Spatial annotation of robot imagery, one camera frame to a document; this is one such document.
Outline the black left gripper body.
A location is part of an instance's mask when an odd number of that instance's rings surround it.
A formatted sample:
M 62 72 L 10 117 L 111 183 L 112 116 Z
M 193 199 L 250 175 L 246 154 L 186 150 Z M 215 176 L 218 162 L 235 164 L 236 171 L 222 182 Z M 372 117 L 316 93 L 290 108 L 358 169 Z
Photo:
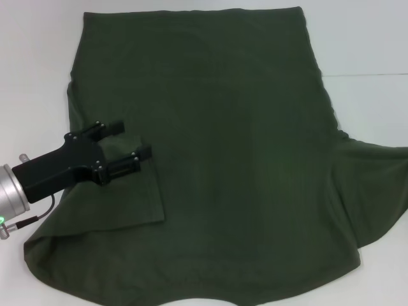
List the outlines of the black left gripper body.
M 79 182 L 98 178 L 93 174 L 106 164 L 97 142 L 80 133 L 64 136 L 62 147 L 12 168 L 29 203 L 36 203 Z

